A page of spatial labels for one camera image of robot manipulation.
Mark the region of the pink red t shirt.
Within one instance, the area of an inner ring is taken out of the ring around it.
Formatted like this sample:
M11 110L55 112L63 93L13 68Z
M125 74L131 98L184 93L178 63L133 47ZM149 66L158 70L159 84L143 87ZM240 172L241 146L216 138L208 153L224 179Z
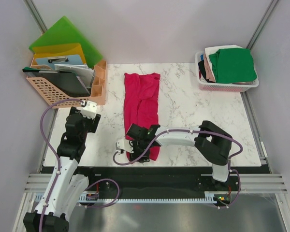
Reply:
M124 74L124 128L128 131L131 124L149 128L159 123L158 99L160 74Z

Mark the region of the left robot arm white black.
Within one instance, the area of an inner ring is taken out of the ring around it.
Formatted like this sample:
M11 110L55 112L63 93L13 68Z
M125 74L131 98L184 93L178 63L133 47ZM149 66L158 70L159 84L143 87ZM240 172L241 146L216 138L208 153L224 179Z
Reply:
M73 208L83 191L96 186L91 174L75 174L85 151L88 133L95 133L101 115L97 104L87 101L82 109L70 109L65 132L57 148L57 161L46 190L32 213L26 213L23 223L28 232L67 232Z

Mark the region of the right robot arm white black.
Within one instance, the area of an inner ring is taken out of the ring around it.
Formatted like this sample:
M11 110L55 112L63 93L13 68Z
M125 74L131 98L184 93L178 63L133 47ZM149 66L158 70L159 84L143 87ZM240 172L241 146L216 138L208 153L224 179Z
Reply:
M133 161L140 155L140 161L149 157L150 148L167 145L190 146L196 148L205 159L212 163L212 186L223 190L229 185L229 152L233 138L227 132L210 121L203 121L194 128L168 128L159 124L148 129L132 124L122 144L122 150L129 153Z

